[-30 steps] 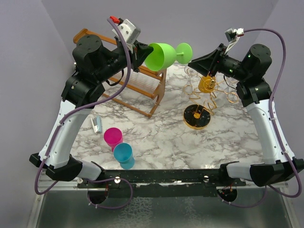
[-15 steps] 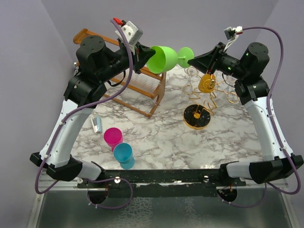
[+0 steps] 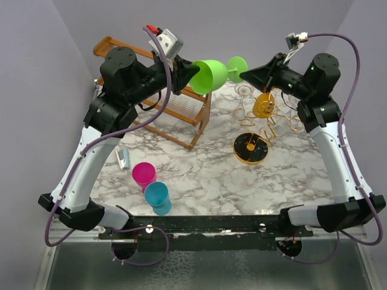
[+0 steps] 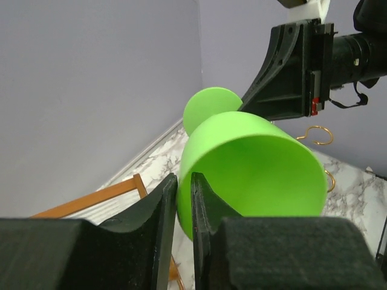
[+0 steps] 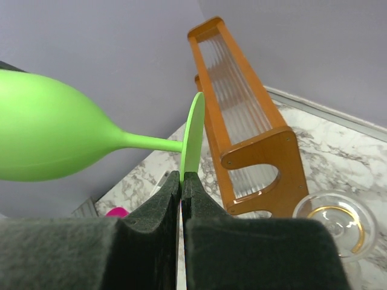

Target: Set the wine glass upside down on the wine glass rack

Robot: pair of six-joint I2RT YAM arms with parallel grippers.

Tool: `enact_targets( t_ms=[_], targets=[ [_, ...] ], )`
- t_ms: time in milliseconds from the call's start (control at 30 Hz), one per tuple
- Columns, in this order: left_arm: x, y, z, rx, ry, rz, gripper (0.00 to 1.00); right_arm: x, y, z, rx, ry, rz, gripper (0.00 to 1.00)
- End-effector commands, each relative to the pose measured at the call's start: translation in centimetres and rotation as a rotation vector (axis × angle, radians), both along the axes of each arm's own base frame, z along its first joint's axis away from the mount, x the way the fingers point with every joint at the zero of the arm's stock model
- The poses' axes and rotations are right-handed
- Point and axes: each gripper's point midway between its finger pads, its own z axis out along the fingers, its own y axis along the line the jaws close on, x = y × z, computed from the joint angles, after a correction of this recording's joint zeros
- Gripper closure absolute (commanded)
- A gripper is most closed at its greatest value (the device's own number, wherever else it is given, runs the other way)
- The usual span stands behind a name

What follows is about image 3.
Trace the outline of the pink plastic wine glass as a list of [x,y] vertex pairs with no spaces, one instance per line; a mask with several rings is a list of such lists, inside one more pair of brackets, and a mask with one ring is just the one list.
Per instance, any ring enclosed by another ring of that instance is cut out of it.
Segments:
[[157,180],[157,172],[151,163],[141,162],[134,166],[132,178],[144,193],[146,187]]

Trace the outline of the green plastic wine glass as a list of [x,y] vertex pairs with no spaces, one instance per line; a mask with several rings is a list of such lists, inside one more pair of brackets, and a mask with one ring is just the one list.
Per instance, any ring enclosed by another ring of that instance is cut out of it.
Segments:
[[230,58],[226,65],[218,60],[197,60],[193,65],[200,70],[191,78],[189,86],[199,95],[216,91],[228,80],[239,83],[242,81],[239,75],[248,71],[247,62],[239,56]]

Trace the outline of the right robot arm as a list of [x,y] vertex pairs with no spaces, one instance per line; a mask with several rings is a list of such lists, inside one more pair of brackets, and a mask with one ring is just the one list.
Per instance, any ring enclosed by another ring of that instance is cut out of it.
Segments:
[[342,112],[331,97],[339,77],[338,60],[327,53],[314,56],[304,74],[290,69],[285,55],[275,55],[268,64],[242,72],[240,77],[261,92],[278,88],[299,102],[297,114],[322,156],[330,179],[334,202],[300,205],[281,210],[278,230],[292,236],[300,226],[327,232],[365,225],[386,206],[362,178],[340,123]]

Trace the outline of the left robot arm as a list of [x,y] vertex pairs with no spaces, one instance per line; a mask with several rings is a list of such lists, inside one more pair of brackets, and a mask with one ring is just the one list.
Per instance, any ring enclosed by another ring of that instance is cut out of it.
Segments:
[[171,61],[155,51],[152,56],[154,63],[147,67],[130,47],[107,52],[100,66],[102,91],[89,105],[76,153],[57,187],[39,197],[39,205],[71,230],[89,231],[101,225],[122,239],[133,233],[129,214],[94,202],[91,190],[124,135],[148,124],[133,124],[138,117],[136,107],[163,92],[179,94],[200,70],[180,56]]

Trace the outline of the yellow plastic wine glass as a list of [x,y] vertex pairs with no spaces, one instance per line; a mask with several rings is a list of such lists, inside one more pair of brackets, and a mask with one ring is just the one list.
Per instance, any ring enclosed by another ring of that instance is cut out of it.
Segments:
[[256,98],[252,113],[257,118],[268,118],[273,115],[274,109],[274,96],[271,93],[262,93]]

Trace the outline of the clear wine glass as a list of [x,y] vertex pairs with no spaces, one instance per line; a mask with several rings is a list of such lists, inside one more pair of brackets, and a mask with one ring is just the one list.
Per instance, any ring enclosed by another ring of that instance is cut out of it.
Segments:
[[300,118],[298,117],[296,103],[293,101],[293,96],[285,94],[281,92],[282,100],[284,101],[284,105],[288,107],[288,112],[285,114],[285,117],[289,121],[298,121],[300,122]]
[[241,124],[246,117],[246,109],[244,107],[244,99],[249,98],[254,93],[254,88],[248,83],[237,83],[234,87],[235,92],[239,97],[239,103],[232,112],[231,123],[233,125]]

